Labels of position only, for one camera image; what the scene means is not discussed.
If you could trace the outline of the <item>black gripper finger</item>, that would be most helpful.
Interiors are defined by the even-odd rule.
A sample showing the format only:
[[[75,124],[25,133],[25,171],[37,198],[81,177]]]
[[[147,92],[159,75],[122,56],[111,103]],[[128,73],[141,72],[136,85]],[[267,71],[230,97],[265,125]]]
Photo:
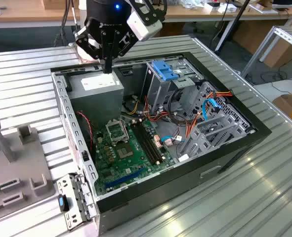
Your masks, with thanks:
[[[100,26],[84,26],[75,34],[75,41],[86,54],[95,60],[99,60],[102,65],[103,73],[111,73],[111,54],[106,48],[107,34],[103,27]],[[89,43],[91,36],[98,44],[98,47]]]
[[[107,73],[112,72],[113,60],[118,56],[124,56],[136,43],[138,38],[128,30],[125,34],[119,30],[115,30],[113,42],[109,44],[107,56]]]

